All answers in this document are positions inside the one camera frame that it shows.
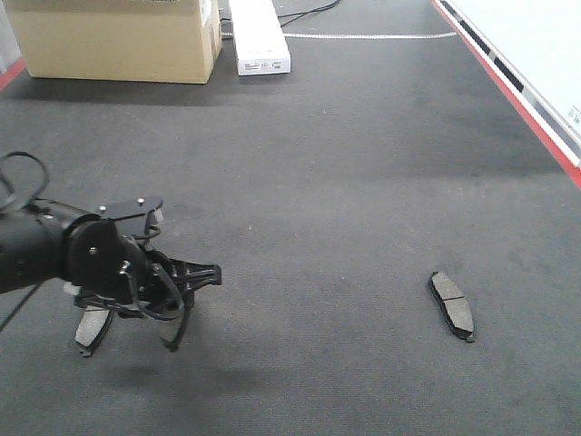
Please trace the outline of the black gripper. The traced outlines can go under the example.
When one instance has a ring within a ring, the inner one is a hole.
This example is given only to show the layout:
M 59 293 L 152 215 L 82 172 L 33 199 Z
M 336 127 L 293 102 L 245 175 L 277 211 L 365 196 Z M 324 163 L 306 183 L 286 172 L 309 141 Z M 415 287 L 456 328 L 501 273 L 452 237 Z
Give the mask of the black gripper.
M 67 237 L 66 280 L 74 305 L 117 312 L 123 318 L 173 321 L 192 306 L 194 293 L 222 284 L 222 268 L 171 258 L 155 249 L 162 198 L 102 204 L 97 216 Z

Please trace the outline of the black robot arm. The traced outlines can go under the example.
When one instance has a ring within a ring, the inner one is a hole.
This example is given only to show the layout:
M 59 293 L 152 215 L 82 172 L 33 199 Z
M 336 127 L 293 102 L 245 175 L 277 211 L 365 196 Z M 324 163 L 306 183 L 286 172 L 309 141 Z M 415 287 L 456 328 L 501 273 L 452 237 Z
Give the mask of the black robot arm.
M 172 321 L 196 291 L 221 284 L 222 269 L 156 250 L 161 215 L 159 196 L 108 203 L 95 213 L 48 199 L 3 212 L 1 291 L 59 278 L 78 287 L 79 307 Z

